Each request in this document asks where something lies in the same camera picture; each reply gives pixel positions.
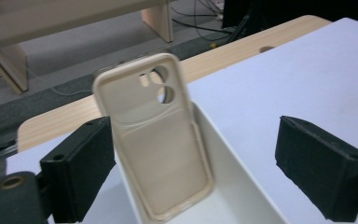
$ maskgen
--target screw hole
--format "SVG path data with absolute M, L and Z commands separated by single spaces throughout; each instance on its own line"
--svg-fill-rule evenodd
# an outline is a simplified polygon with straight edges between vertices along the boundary
M 4 180 L 0 187 L 1 189 L 14 189 L 17 186 L 21 185 L 25 181 L 24 176 L 12 176 L 11 178 L 8 178 Z

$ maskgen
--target white box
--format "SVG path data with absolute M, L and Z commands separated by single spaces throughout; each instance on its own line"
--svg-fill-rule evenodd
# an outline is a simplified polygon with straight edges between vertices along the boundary
M 166 223 L 288 223 L 196 105 L 194 114 L 213 172 L 213 190 L 205 199 Z M 121 163 L 117 161 L 117 164 L 138 223 L 164 223 L 147 215 Z

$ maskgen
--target beige phone case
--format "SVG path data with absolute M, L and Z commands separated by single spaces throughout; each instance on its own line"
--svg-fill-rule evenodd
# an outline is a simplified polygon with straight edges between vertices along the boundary
M 93 91 L 147 214 L 168 220 L 203 199 L 212 174 L 181 68 L 161 53 L 104 71 Z

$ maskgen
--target wooden table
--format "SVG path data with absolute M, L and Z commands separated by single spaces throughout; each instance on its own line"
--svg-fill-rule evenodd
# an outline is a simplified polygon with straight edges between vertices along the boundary
M 261 53 L 263 49 L 278 47 L 329 23 L 331 22 L 318 17 L 303 16 L 184 60 L 181 64 L 186 82 L 197 80 L 251 58 Z M 22 123 L 18 131 L 19 151 L 72 132 L 83 123 L 100 116 L 101 113 L 91 95 L 28 119 Z

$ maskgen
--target wooden furniture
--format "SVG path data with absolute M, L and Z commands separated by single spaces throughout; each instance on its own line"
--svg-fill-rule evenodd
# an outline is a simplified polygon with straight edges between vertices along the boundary
M 18 43 L 142 10 L 143 20 L 171 42 L 170 0 L 0 0 L 0 73 L 16 93 L 28 89 Z
M 329 23 L 331 22 L 318 17 L 303 16 L 184 60 L 182 66 L 186 82 L 253 57 L 265 49 L 278 47 Z M 86 121 L 100 116 L 93 96 L 89 96 L 28 119 L 22 123 L 18 131 L 19 151 L 72 132 Z

